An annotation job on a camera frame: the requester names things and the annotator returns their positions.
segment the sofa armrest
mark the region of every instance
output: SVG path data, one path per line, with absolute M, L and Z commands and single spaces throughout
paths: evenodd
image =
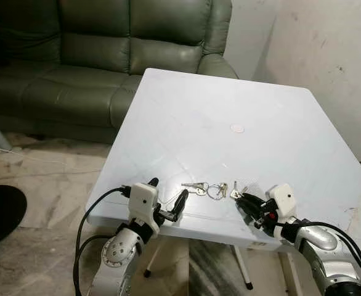
M 238 75 L 220 54 L 203 56 L 197 74 L 238 79 Z

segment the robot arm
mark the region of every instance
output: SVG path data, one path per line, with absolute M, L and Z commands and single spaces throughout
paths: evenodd
M 89 296 L 126 296 L 130 280 L 146 243 L 156 237 L 164 220 L 177 221 L 189 195 L 182 191 L 170 212 L 161 210 L 157 202 L 158 179 L 148 184 L 136 183 L 129 187 L 129 223 L 123 223 L 116 235 L 109 239 L 101 252 L 101 264 L 94 277 Z
M 294 244 L 309 262 L 322 295 L 361 296 L 361 278 L 346 253 L 343 238 L 320 226 L 304 226 L 309 221 L 295 217 L 296 202 L 289 185 L 272 188 L 267 197 L 265 202 L 243 194 L 237 199 L 237 205 L 254 221 L 255 227 Z

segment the marble floor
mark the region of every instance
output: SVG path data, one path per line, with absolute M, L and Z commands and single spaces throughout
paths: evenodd
M 14 153 L 0 153 L 0 184 L 21 189 L 28 206 L 20 226 L 0 242 L 0 295 L 74 295 L 71 271 L 76 230 L 110 146 L 69 139 L 38 141 L 14 133 L 6 136 Z M 113 229 L 86 224 L 83 237 L 97 233 L 111 234 Z M 83 295 L 97 270 L 103 243 L 93 242 L 82 257 Z M 142 273 L 157 243 L 151 240 L 140 259 L 132 284 L 139 289 L 132 289 L 133 296 L 181 296 L 188 290 L 189 295 L 207 296 L 286 295 L 276 254 L 241 251 L 248 258 L 254 284 L 254 290 L 248 291 L 232 249 L 198 240 L 167 238 L 151 278 L 145 279 Z

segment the sofa backrest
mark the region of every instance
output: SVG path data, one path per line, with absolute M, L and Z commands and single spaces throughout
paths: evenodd
M 230 0 L 0 0 L 0 40 L 19 59 L 195 73 L 203 55 L 223 54 L 231 7 Z

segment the white table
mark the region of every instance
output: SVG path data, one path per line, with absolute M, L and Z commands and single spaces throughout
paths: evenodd
M 361 247 L 361 166 L 307 89 L 147 69 L 86 209 L 109 189 L 153 177 L 163 203 L 184 182 L 226 182 L 230 191 L 237 180 L 263 198 L 289 183 L 299 218 L 348 230 Z M 127 218 L 128 199 L 114 193 L 88 221 L 116 226 Z M 247 226 L 230 197 L 190 194 L 182 219 L 160 233 L 280 246 Z

